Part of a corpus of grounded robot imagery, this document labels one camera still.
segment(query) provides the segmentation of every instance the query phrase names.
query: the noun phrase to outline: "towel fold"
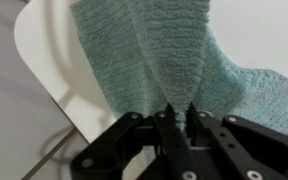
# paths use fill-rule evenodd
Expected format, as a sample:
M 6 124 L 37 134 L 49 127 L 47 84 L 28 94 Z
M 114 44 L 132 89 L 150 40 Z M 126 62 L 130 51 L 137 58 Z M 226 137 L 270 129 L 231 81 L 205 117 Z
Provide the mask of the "towel fold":
M 288 135 L 288 79 L 244 69 L 217 46 L 208 0 L 82 0 L 72 7 L 81 45 L 116 117 L 193 102 Z

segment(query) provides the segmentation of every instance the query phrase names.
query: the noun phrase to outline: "terry cloth fabric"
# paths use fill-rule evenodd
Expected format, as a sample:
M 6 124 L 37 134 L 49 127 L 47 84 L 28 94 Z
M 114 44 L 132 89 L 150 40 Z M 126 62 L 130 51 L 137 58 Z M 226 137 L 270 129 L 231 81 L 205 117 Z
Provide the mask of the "terry cloth fabric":
M 288 135 L 288 79 L 233 64 L 207 26 L 208 0 L 82 0 L 71 8 L 117 118 L 151 115 L 167 103 L 183 114 L 193 102 L 215 117 L 235 114 Z

